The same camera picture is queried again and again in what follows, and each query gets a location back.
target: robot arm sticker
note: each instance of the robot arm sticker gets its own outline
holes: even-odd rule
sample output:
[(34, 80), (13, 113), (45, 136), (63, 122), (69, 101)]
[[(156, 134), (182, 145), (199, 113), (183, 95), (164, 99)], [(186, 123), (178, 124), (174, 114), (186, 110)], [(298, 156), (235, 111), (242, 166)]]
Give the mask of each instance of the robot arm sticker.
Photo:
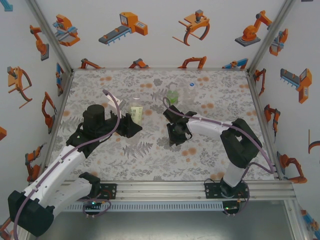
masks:
[(40, 52), (40, 59), (41, 61), (46, 60), (49, 58), (49, 44), (44, 44), (39, 37), (38, 33), (42, 33), (40, 27), (33, 27), (30, 25), (30, 33), (34, 35), (36, 41), (35, 45), (38, 51)]
[(7, 131), (4, 128), (0, 127), (0, 141), (4, 139), (6, 136), (7, 136)]
[(267, 25), (267, 29), (270, 28), (272, 21), (266, 17), (266, 11), (259, 12), (256, 16), (256, 21), (254, 25), (247, 26), (245, 30), (243, 31), (243, 36), (240, 36), (235, 39), (235, 41), (244, 46), (247, 47), (249, 45), (255, 44), (257, 42), (260, 42), (260, 38), (257, 37), (257, 32), (260, 28), (261, 23), (264, 23)]
[(54, 35), (61, 45), (70, 47), (80, 41), (78, 29), (72, 26), (71, 21), (67, 17), (58, 14), (53, 26), (56, 28)]
[(204, 56), (204, 57), (191, 57), (191, 58), (184, 60), (184, 62), (182, 63), (181, 66), (178, 67), (178, 69), (186, 69), (188, 63), (190, 63), (190, 62), (199, 62), (197, 68), (202, 69), (206, 63), (206, 60), (207, 60), (206, 56)]
[(308, 153), (310, 154), (310, 151), (313, 147), (320, 146), (320, 141), (313, 141), (310, 143), (310, 129), (308, 130)]
[(284, 48), (287, 38), (288, 28), (286, 28), (284, 31), (279, 31), (278, 36), (273, 40), (271, 46), (269, 47), (269, 52), (274, 56), (278, 56), (278, 53)]
[(99, 65), (97, 65), (97, 64), (89, 61), (89, 60), (86, 59), (86, 58), (83, 58), (83, 59), (81, 60), (81, 67), (79, 67), (79, 69), (86, 69), (88, 65), (91, 66), (91, 67), (93, 67), (93, 68), (95, 68), (95, 69), (104, 69), (104, 67), (100, 67)]
[(133, 63), (129, 66), (130, 69), (134, 69), (135, 67), (138, 67), (140, 69), (148, 69), (149, 68), (149, 66), (147, 64), (145, 64), (141, 58), (139, 58), (136, 61), (133, 61)]
[(300, 76), (297, 76), (286, 69), (280, 70), (280, 77), (295, 86), (295, 90), (299, 92), (299, 103), (303, 104), (309, 97), (309, 86), (312, 84), (312, 74), (308, 68), (306, 68)]
[[(23, 99), (26, 101), (24, 104), (22, 104), (20, 108), (22, 108), (24, 105), (26, 105), (27, 103), (32, 101), (32, 98), (28, 98), (24, 91), (27, 90), (28, 88), (30, 88), (32, 86), (31, 80), (28, 76), (28, 74), (25, 72), (25, 70), (21, 69), (20, 67), (15, 67), (12, 68), (11, 66), (7, 67), (7, 73), (8, 75), (8, 87), (11, 87), (14, 85), (14, 88), (11, 89), (10, 91), (8, 91), (8, 93), (12, 93), (13, 91), (17, 90), (21, 96), (23, 97)], [(22, 86), (22, 76), (25, 76), (29, 86), (27, 87), (23, 87)]]
[(132, 12), (121, 12), (120, 21), (120, 26), (99, 38), (100, 43), (108, 44), (109, 46), (110, 43), (114, 43), (120, 37), (125, 37), (127, 33), (133, 34), (137, 32), (143, 36), (148, 34), (148, 26), (139, 21), (138, 16)]
[(240, 69), (245, 69), (247, 62), (248, 62), (248, 58), (244, 58), (239, 61), (230, 62), (229, 64), (224, 65), (222, 68), (223, 69), (234, 69), (234, 68), (240, 67)]
[[(177, 37), (173, 36), (173, 38), (175, 40), (178, 40), (179, 42), (187, 45), (187, 46), (190, 46), (190, 44), (188, 43), (188, 37), (189, 35), (192, 35), (194, 36), (195, 38), (199, 39), (199, 40), (203, 40), (205, 39), (205, 37), (207, 36), (209, 30), (210, 30), (210, 19), (207, 18), (205, 15), (204, 15), (204, 12), (202, 10), (198, 10), (196, 11), (194, 14), (191, 14), (189, 16), (186, 16), (184, 18), (184, 20), (186, 22), (188, 22), (189, 24), (186, 24), (182, 21), (179, 21), (180, 24), (182, 24), (183, 26), (186, 27), (186, 30), (185, 30), (185, 35), (184, 35), (184, 38), (183, 38), (183, 41), (178, 39)], [(203, 32), (203, 34), (201, 36), (197, 36), (195, 34), (193, 34), (193, 32), (201, 27), (205, 27), (205, 30)]]

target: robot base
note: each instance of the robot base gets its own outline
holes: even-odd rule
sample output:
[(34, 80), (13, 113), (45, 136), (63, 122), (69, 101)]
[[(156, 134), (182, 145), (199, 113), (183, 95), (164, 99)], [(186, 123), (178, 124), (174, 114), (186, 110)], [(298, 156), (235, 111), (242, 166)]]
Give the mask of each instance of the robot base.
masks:
[(46, 53), (45, 55), (40, 55), (41, 61), (44, 61), (49, 58), (49, 43), (47, 43), (45, 47), (46, 47)]
[(242, 36), (240, 36), (240, 37), (238, 37), (238, 38), (235, 39), (235, 41), (236, 41), (238, 44), (240, 44), (240, 45), (242, 45), (242, 46), (244, 46), (244, 47), (249, 46), (249, 45), (252, 45), (252, 44), (255, 44), (255, 43), (257, 43), (257, 42), (260, 42), (260, 40), (261, 40), (260, 38), (256, 37), (255, 40), (252, 40), (252, 41), (243, 41), (243, 40), (242, 40)]
[(240, 182), (237, 186), (236, 186), (236, 191), (238, 192), (238, 194), (240, 194), (240, 196), (238, 194), (235, 194), (232, 197), (225, 197), (222, 194), (221, 191), (221, 183), (217, 182), (217, 183), (212, 183), (212, 182), (208, 182), (204, 184), (204, 189), (205, 189), (205, 197), (206, 199), (239, 199), (239, 198), (247, 198), (248, 197), (248, 192), (247, 192), (247, 186), (243, 183)]

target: orange robot arm illustration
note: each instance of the orange robot arm illustration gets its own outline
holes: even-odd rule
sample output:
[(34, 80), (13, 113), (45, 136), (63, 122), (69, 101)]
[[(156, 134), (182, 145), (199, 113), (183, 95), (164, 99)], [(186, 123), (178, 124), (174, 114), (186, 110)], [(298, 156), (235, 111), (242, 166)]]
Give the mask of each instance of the orange robot arm illustration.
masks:
[(310, 142), (310, 129), (308, 130), (308, 153), (310, 154), (310, 151), (312, 148), (316, 147), (316, 146), (320, 146), (320, 141), (313, 141)]
[(286, 28), (284, 31), (279, 31), (278, 36), (273, 40), (271, 46), (269, 47), (269, 52), (274, 56), (278, 56), (278, 53), (284, 48), (287, 38), (288, 28)]
[(30, 33), (34, 35), (36, 41), (35, 45), (38, 51), (40, 52), (40, 59), (41, 61), (46, 60), (49, 58), (49, 44), (44, 44), (39, 37), (38, 33), (41, 33), (40, 27), (33, 27), (30, 25)]
[(3, 225), (0, 225), (0, 238), (3, 240), (10, 240), (11, 239), (11, 234), (6, 231), (6, 228), (9, 226), (11, 223), (10, 217), (4, 222)]
[[(175, 40), (178, 40), (179, 42), (181, 42), (187, 46), (190, 46), (188, 43), (189, 35), (192, 35), (199, 40), (203, 40), (207, 36), (207, 34), (210, 30), (210, 23), (209, 23), (210, 19), (204, 15), (204, 12), (202, 10), (199, 9), (194, 14), (186, 16), (184, 18), (184, 20), (187, 21), (189, 24), (186, 24), (182, 21), (179, 21), (180, 24), (182, 24), (183, 26), (186, 27), (186, 30), (185, 30), (186, 33), (184, 35), (183, 41), (178, 39), (177, 37), (173, 36), (173, 38)], [(197, 35), (193, 34), (193, 32), (195, 30), (197, 30), (201, 27), (205, 27), (204, 33), (201, 36), (197, 36)]]
[(47, 143), (45, 142), (41, 146), (38, 146), (38, 148), (34, 150), (32, 153), (25, 154), (25, 165), (29, 175), (26, 180), (28, 182), (34, 182), (38, 178), (40, 166), (34, 165), (32, 167), (30, 163), (32, 163), (34, 160), (40, 157), (41, 149), (44, 147), (45, 144)]
[(88, 59), (86, 58), (83, 58), (81, 60), (81, 67), (79, 67), (79, 69), (86, 69), (87, 68), (87, 65), (95, 68), (95, 69), (104, 69), (104, 67), (100, 67), (99, 65), (89, 61)]
[(7, 136), (7, 130), (4, 128), (0, 127), (0, 141), (4, 139)]
[(274, 109), (270, 107), (270, 104), (264, 107), (264, 115), (267, 123), (271, 120), (271, 114), (274, 114), (273, 122), (272, 122), (272, 129), (274, 132), (274, 142), (276, 142), (276, 135), (278, 132), (278, 120), (280, 117), (281, 112), (278, 109)]
[(71, 21), (67, 17), (58, 14), (53, 26), (56, 28), (54, 35), (61, 45), (70, 47), (80, 41), (78, 29), (72, 26)]
[[(32, 86), (31, 80), (30, 80), (28, 74), (18, 66), (15, 68), (8, 66), (7, 73), (9, 74), (8, 75), (8, 87), (11, 87), (14, 85), (14, 88), (11, 89), (10, 91), (8, 91), (8, 93), (12, 93), (13, 91), (17, 90), (21, 94), (23, 99), (26, 101), (24, 104), (22, 104), (19, 107), (19, 109), (20, 109), (24, 105), (26, 105), (27, 103), (31, 102), (31, 100), (32, 100), (32, 98), (28, 98), (24, 93), (25, 90), (27, 90), (28, 88), (30, 88)], [(26, 80), (29, 83), (29, 86), (27, 86), (25, 88), (22, 85), (22, 76), (23, 75), (25, 76)]]
[(267, 29), (269, 29), (269, 27), (272, 24), (272, 21), (266, 17), (266, 11), (264, 10), (258, 13), (255, 16), (255, 18), (256, 18), (256, 21), (254, 25), (250, 25), (246, 27), (243, 31), (243, 36), (240, 36), (235, 39), (235, 41), (238, 44), (246, 47), (259, 42), (261, 39), (257, 37), (256, 33), (258, 32), (261, 23), (264, 23), (265, 25), (267, 25)]
[(266, 69), (262, 69), (261, 71), (255, 70), (255, 73), (253, 74), (253, 79), (255, 84), (259, 82), (260, 76), (262, 75), (262, 86), (261, 86), (261, 91), (259, 93), (259, 96), (264, 93), (265, 91), (265, 80), (266, 80)]
[(297, 159), (295, 159), (293, 157), (288, 157), (286, 154), (281, 155), (279, 152), (277, 152), (277, 156), (278, 156), (278, 159), (279, 159), (279, 162), (280, 162), (280, 165), (281, 165), (281, 170), (282, 170), (283, 174), (285, 174), (284, 169), (286, 167), (288, 167), (290, 164), (294, 164), (296, 169), (297, 169), (297, 171), (298, 171), (298, 173), (299, 173), (299, 176), (289, 178), (288, 180), (292, 181), (295, 184), (305, 184), (308, 181), (305, 178), (304, 173), (303, 173), (302, 168), (301, 168), (301, 165), (300, 165), (300, 163), (298, 162)]
[(181, 66), (178, 67), (178, 69), (186, 69), (188, 63), (190, 63), (190, 62), (199, 62), (199, 65), (197, 68), (202, 69), (206, 63), (206, 60), (207, 60), (206, 56), (204, 56), (204, 57), (191, 57), (191, 58), (184, 60), (184, 62), (182, 63)]
[(41, 111), (42, 111), (42, 114), (44, 116), (45, 124), (48, 126), (48, 134), (50, 134), (51, 131), (52, 131), (52, 127), (54, 125), (54, 122), (55, 122), (55, 115), (50, 116), (49, 114), (46, 113), (46, 103), (47, 103), (47, 101), (52, 106), (54, 114), (57, 114), (56, 106), (52, 102), (51, 97), (49, 96), (49, 94), (47, 92), (44, 92), (44, 99), (42, 101)]
[(133, 63), (130, 65), (130, 69), (134, 69), (136, 66), (138, 66), (140, 69), (148, 69), (149, 66), (147, 64), (144, 63), (144, 61), (139, 58), (136, 61), (133, 61)]

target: metal frame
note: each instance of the metal frame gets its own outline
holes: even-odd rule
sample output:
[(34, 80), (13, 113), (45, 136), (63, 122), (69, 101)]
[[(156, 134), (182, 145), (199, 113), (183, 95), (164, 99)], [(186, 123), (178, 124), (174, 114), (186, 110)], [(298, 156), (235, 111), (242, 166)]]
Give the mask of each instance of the metal frame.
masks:
[(62, 94), (62, 97), (63, 97), (62, 98), (62, 103), (61, 103), (59, 112), (58, 112), (58, 114), (57, 114), (57, 116), (55, 118), (55, 123), (54, 123), (53, 128), (52, 128), (51, 141), (49, 143), (48, 151), (46, 153), (45, 159), (44, 159), (44, 161), (42, 162), (42, 164), (40, 166), (39, 175), (41, 175), (44, 172), (45, 168), (48, 166), (48, 163), (50, 162), (51, 154), (52, 154), (52, 151), (54, 149), (54, 145), (55, 145), (55, 142), (56, 142), (56, 137), (57, 137), (57, 134), (58, 134), (60, 122), (61, 122), (62, 116), (64, 114), (65, 106), (66, 106), (66, 103), (67, 103), (67, 99), (68, 99), (68, 96), (69, 96), (69, 91), (70, 91), (73, 79), (74, 79), (74, 73), (72, 73), (72, 75), (68, 76), (68, 78), (66, 79), (64, 90), (63, 90), (63, 94)]
[[(61, 186), (68, 186), (65, 181)], [(112, 202), (223, 202), (229, 198), (206, 198), (203, 181), (102, 181), (117, 184)], [(250, 201), (295, 200), (291, 181), (248, 180)]]
[(281, 171), (281, 166), (278, 161), (275, 144), (271, 141), (272, 138), (271, 138), (269, 131), (268, 131), (268, 123), (265, 118), (264, 108), (262, 107), (260, 99), (259, 99), (259, 94), (256, 89), (255, 80), (254, 80), (253, 76), (250, 75), (250, 73), (247, 76), (247, 80), (248, 80), (248, 85), (249, 85), (249, 89), (251, 92), (253, 104), (254, 104), (254, 107), (256, 110), (256, 115), (258, 117), (258, 121), (259, 121), (260, 128), (262, 131), (262, 136), (264, 139), (266, 151), (268, 153), (270, 160), (275, 164), (276, 173), (277, 173), (278, 178), (280, 180), (283, 180), (284, 175)]
[(268, 52), (273, 40), (278, 35), (279, 29), (282, 23), (285, 21), (288, 13), (291, 11), (297, 0), (285, 0), (282, 7), (280, 8), (275, 20), (272, 22), (271, 27), (265, 36), (260, 48), (258, 49), (256, 55), (254, 56), (251, 65), (249, 67), (249, 73), (253, 75), (258, 67), (258, 64), (264, 57), (265, 53)]

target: orange robot illustration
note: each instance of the orange robot illustration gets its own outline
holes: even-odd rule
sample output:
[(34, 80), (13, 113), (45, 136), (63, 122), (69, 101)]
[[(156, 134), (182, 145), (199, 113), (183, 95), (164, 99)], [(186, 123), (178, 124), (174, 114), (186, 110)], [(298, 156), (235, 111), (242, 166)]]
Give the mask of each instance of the orange robot illustration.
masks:
[(262, 69), (261, 71), (259, 70), (255, 70), (254, 74), (253, 74), (253, 79), (255, 84), (257, 84), (257, 82), (259, 82), (260, 80), (260, 76), (262, 75), (262, 86), (261, 86), (261, 90), (259, 92), (259, 97), (261, 96), (261, 94), (264, 93), (265, 91), (265, 81), (266, 81), (266, 69)]
[(284, 48), (287, 38), (288, 28), (286, 28), (284, 31), (279, 31), (278, 36), (273, 40), (271, 46), (269, 47), (269, 52), (274, 56), (278, 56), (279, 52)]
[(206, 63), (206, 60), (207, 60), (206, 56), (204, 56), (204, 57), (191, 57), (191, 58), (184, 60), (184, 62), (182, 63), (181, 66), (178, 67), (178, 69), (186, 69), (188, 63), (190, 63), (190, 62), (199, 62), (197, 68), (202, 69)]
[(40, 52), (40, 59), (44, 61), (49, 58), (49, 44), (44, 44), (39, 37), (38, 33), (42, 33), (40, 27), (33, 27), (30, 25), (30, 33), (34, 35), (36, 41), (35, 45), (38, 51)]
[(58, 14), (53, 26), (57, 31), (54, 35), (61, 45), (70, 47), (80, 41), (78, 29), (72, 26), (71, 21), (67, 17)]
[(138, 16), (132, 12), (121, 12), (120, 13), (121, 25), (111, 32), (103, 35), (99, 38), (99, 42), (103, 44), (114, 43), (115, 40), (119, 39), (122, 36), (126, 36), (127, 33), (133, 34), (137, 32), (143, 36), (148, 34), (148, 26), (138, 20)]
[(291, 182), (294, 184), (305, 184), (308, 180), (305, 178), (304, 173), (302, 172), (302, 168), (300, 163), (297, 159), (293, 157), (288, 157), (286, 154), (281, 155), (279, 152), (276, 153), (276, 156), (279, 160), (280, 166), (281, 166), (281, 172), (285, 175), (286, 174), (286, 167), (288, 167), (290, 164), (295, 165), (299, 176), (295, 176), (292, 178), (288, 178)]
[(309, 87), (312, 84), (312, 74), (308, 68), (306, 68), (300, 76), (297, 76), (286, 69), (281, 68), (280, 77), (295, 86), (295, 90), (299, 92), (299, 103), (303, 104), (309, 98)]
[[(8, 93), (12, 93), (13, 91), (17, 90), (20, 95), (23, 97), (23, 99), (26, 101), (24, 104), (22, 104), (20, 108), (22, 108), (24, 105), (32, 101), (32, 98), (28, 98), (24, 91), (27, 90), (32, 86), (31, 80), (28, 76), (28, 74), (25, 72), (25, 70), (21, 69), (20, 67), (15, 67), (12, 68), (11, 66), (7, 67), (7, 73), (9, 74), (8, 76), (8, 87), (11, 87), (14, 85), (14, 88), (8, 91)], [(22, 76), (25, 76), (29, 86), (23, 87), (22, 85)]]
[(141, 58), (139, 58), (136, 61), (133, 61), (133, 63), (129, 66), (130, 69), (134, 69), (135, 67), (138, 67), (140, 69), (148, 69), (149, 68), (149, 66), (147, 64), (145, 64)]
[(259, 12), (256, 16), (256, 21), (254, 23), (254, 25), (250, 25), (248, 27), (245, 28), (245, 30), (243, 31), (243, 36), (240, 36), (238, 38), (235, 39), (235, 41), (246, 47), (252, 44), (255, 44), (257, 42), (260, 42), (260, 38), (257, 37), (257, 32), (260, 28), (261, 23), (264, 23), (265, 25), (267, 25), (267, 29), (270, 28), (272, 21), (266, 17), (266, 11), (261, 11)]
[(81, 60), (81, 67), (79, 67), (79, 69), (86, 69), (88, 65), (95, 69), (104, 69), (104, 67), (100, 67), (99, 65), (93, 63), (92, 61), (89, 61), (86, 58), (83, 58)]
[(7, 136), (7, 130), (4, 128), (0, 127), (0, 141), (4, 139)]
[[(49, 104), (51, 105), (51, 107), (53, 108), (54, 111), (54, 115), (50, 116), (47, 112), (46, 112), (46, 103), (47, 101), (49, 102)], [(44, 92), (44, 99), (42, 101), (42, 107), (41, 107), (41, 111), (42, 114), (44, 116), (44, 121), (45, 124), (48, 126), (48, 134), (51, 133), (54, 122), (55, 122), (55, 118), (56, 118), (56, 114), (57, 114), (57, 109), (56, 106), (54, 105), (54, 102), (52, 101), (51, 97), (49, 96), (49, 94), (45, 91)]]
[(39, 165), (34, 165), (33, 167), (31, 166), (31, 163), (36, 160), (38, 157), (40, 157), (41, 154), (41, 149), (44, 147), (44, 145), (46, 145), (47, 143), (45, 142), (44, 144), (42, 144), (41, 146), (38, 146), (36, 150), (34, 150), (32, 153), (26, 153), (24, 155), (25, 157), (25, 165), (26, 165), (26, 169), (28, 171), (28, 177), (27, 177), (27, 181), (28, 182), (34, 182), (35, 180), (37, 180), (38, 175), (39, 175), (39, 171), (40, 171), (40, 166)]
[[(199, 39), (199, 40), (203, 40), (205, 39), (205, 37), (207, 36), (209, 30), (210, 30), (210, 19), (207, 18), (205, 15), (204, 15), (204, 12), (202, 10), (198, 10), (198, 11), (195, 11), (194, 14), (191, 14), (189, 16), (186, 16), (184, 18), (185, 21), (187, 21), (189, 24), (186, 24), (184, 23), (183, 21), (179, 21), (180, 24), (182, 24), (183, 26), (186, 27), (186, 30), (185, 30), (185, 35), (184, 35), (184, 38), (183, 38), (183, 41), (178, 39), (177, 37), (173, 36), (173, 38), (175, 40), (178, 40), (179, 42), (187, 45), (187, 46), (190, 46), (189, 43), (188, 43), (188, 37), (189, 35), (192, 35), (194, 36), (195, 38)], [(201, 35), (201, 36), (197, 36), (195, 34), (193, 34), (193, 32), (199, 28), (202, 28), (202, 27), (205, 27), (205, 30), (204, 30), (204, 33)]]

